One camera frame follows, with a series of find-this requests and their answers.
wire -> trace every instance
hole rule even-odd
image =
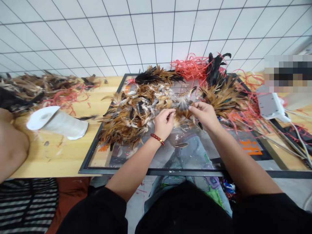
[[[309,197],[306,199],[305,203],[303,204],[304,210],[308,208],[308,204],[310,203],[311,199],[312,199],[312,193],[309,195]]]
[[[286,110],[286,109],[285,109],[285,111],[290,112],[290,113],[295,114],[295,115],[299,115],[299,116],[305,117],[305,118],[307,118],[307,119],[312,119],[312,117],[305,116],[305,115],[301,115],[301,114],[298,114],[298,113],[293,112],[293,111],[290,111],[290,110]]]
[[[295,131],[296,131],[296,133],[297,133],[297,135],[298,135],[298,139],[299,139],[299,141],[301,142],[302,147],[303,147],[304,150],[305,150],[305,155],[306,155],[307,162],[308,162],[308,164],[310,165],[310,167],[312,168],[312,161],[311,161],[310,155],[309,155],[309,153],[308,153],[308,150],[307,150],[307,148],[306,148],[306,145],[304,144],[304,142],[303,142],[303,140],[302,140],[302,138],[301,138],[301,136],[300,136],[300,134],[299,134],[299,131],[298,131],[297,127],[296,127],[292,122],[290,122],[290,124],[294,127],[294,129],[295,129]]]

striped fabric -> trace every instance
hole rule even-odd
[[[0,184],[0,234],[45,233],[58,206],[54,178],[14,179]]]

red fabric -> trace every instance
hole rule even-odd
[[[58,182],[58,208],[47,234],[54,234],[71,208],[88,195],[91,177],[65,177],[57,178]]]

tiled wall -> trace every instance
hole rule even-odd
[[[264,68],[312,36],[312,0],[0,0],[0,72],[138,73],[188,53]]]

bracelet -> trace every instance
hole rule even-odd
[[[150,134],[152,137],[154,137],[156,140],[158,140],[158,141],[160,141],[160,143],[164,146],[165,145],[165,143],[164,143],[164,141],[163,140],[161,140],[158,136],[156,136],[154,133],[151,133]]]

